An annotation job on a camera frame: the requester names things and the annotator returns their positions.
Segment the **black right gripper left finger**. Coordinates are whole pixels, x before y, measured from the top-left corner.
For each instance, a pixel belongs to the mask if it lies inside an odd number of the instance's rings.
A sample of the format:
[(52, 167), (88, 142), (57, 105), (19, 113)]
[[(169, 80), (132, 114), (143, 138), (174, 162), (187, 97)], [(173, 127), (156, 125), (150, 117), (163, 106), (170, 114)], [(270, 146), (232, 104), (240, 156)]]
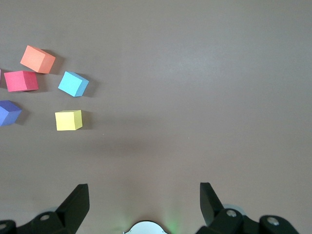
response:
[(17, 226), (13, 220), (2, 220), (2, 234), (75, 234), (90, 209), (89, 188), (79, 184), (55, 211), (43, 212), (28, 223)]

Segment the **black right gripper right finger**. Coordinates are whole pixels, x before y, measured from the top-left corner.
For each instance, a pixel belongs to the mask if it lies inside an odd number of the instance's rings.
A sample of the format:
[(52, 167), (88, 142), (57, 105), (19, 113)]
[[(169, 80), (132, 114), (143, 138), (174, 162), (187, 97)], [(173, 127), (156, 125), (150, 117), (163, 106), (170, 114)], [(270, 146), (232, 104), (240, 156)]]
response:
[(286, 219), (263, 215), (258, 222), (234, 208), (224, 208), (209, 182), (200, 183), (200, 209), (206, 223), (198, 234), (297, 234)]

